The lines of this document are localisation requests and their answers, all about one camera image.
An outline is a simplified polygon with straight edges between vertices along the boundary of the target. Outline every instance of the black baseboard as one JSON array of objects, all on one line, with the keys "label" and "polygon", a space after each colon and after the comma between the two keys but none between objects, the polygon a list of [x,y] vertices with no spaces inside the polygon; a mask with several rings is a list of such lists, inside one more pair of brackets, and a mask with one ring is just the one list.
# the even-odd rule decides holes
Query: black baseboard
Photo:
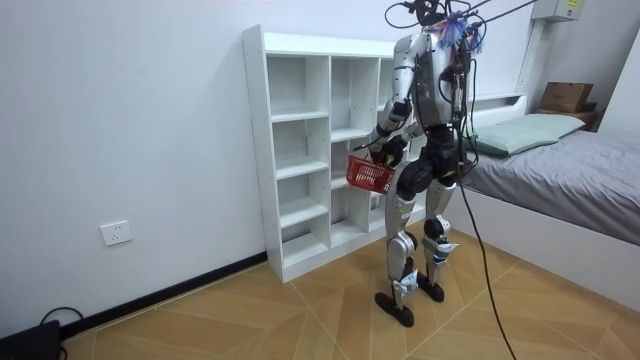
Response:
[{"label": "black baseboard", "polygon": [[129,301],[128,303],[124,303],[122,305],[118,305],[97,314],[87,316],[82,320],[78,320],[60,327],[60,340],[64,341],[83,331],[93,329],[110,321],[119,319],[129,314],[133,314],[137,311],[153,306],[154,304],[161,303],[191,290],[195,290],[201,286],[210,284],[216,280],[220,280],[226,276],[235,274],[239,271],[250,268],[254,265],[258,265],[265,261],[267,261],[266,251],[234,262],[233,264],[223,266],[219,269],[210,271],[200,276],[196,276],[192,279],[183,281],[166,289],[162,289],[152,294]]}]

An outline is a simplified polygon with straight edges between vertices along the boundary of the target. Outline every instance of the gray bedsheet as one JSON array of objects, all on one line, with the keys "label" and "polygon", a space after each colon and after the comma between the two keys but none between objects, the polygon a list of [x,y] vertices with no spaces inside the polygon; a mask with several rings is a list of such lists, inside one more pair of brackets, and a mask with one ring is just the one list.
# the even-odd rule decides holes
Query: gray bedsheet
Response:
[{"label": "gray bedsheet", "polygon": [[640,141],[577,131],[465,179],[491,197],[640,245]]}]

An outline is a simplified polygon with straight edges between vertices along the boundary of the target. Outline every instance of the red plastic basket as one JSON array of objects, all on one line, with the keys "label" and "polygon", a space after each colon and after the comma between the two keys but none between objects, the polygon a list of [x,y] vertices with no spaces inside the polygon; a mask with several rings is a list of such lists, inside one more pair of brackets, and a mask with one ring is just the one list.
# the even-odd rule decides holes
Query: red plastic basket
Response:
[{"label": "red plastic basket", "polygon": [[347,170],[349,184],[384,195],[389,190],[392,177],[393,169],[349,155],[349,168]]}]

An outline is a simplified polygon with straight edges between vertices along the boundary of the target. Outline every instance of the wooden floor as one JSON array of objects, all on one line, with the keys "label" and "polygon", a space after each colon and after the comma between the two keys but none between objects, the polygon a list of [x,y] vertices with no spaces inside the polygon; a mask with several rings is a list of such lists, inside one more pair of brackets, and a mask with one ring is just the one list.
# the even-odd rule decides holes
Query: wooden floor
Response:
[{"label": "wooden floor", "polygon": [[[422,235],[421,225],[412,232]],[[70,360],[500,360],[509,353],[484,286],[474,239],[442,274],[446,300],[420,290],[401,327],[373,302],[389,288],[377,241],[290,283],[268,265],[83,334]],[[488,249],[497,305],[520,360],[640,359],[640,315],[498,249]],[[424,271],[424,256],[417,254]]]}]

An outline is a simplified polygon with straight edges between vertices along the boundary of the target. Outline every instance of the white bookshelf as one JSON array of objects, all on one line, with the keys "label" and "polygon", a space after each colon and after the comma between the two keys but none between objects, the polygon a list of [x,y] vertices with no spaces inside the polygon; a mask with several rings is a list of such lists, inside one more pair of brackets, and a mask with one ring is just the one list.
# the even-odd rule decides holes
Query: white bookshelf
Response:
[{"label": "white bookshelf", "polygon": [[260,25],[243,33],[265,245],[283,281],[385,235],[385,196],[350,186],[346,170],[384,111],[393,46]]}]

